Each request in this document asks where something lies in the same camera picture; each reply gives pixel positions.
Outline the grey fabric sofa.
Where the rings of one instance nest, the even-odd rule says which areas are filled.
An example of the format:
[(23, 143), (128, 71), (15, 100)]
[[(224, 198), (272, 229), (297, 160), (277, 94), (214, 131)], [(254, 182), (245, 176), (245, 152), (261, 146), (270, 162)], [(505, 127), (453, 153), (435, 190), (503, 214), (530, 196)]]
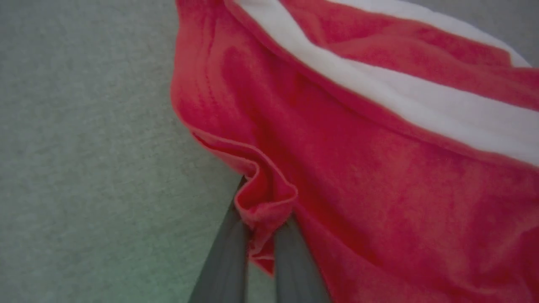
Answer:
[(179, 25), (175, 0), (0, 0), (0, 303), (188, 302), (245, 176), (174, 110)]

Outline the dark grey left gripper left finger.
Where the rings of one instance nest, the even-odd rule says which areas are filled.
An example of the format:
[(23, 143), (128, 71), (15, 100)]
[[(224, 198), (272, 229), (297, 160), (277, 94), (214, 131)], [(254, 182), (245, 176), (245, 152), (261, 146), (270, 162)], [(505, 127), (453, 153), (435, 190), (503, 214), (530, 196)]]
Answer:
[(250, 229), (235, 205), (245, 183), (242, 177), (187, 303), (246, 303)]

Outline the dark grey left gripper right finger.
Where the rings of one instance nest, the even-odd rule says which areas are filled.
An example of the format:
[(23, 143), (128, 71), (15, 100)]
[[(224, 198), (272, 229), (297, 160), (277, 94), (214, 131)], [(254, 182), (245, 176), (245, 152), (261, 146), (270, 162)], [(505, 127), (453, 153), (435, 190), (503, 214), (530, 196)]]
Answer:
[(274, 236), (277, 303), (332, 303), (295, 215)]

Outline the red white basketball jersey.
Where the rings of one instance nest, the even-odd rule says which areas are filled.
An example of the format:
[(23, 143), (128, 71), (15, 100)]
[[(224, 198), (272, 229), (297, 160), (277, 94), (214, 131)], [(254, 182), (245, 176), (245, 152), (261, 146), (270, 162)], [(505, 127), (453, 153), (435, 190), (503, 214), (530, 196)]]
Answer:
[(171, 101), (334, 303), (539, 303), (539, 69), (403, 0), (175, 0)]

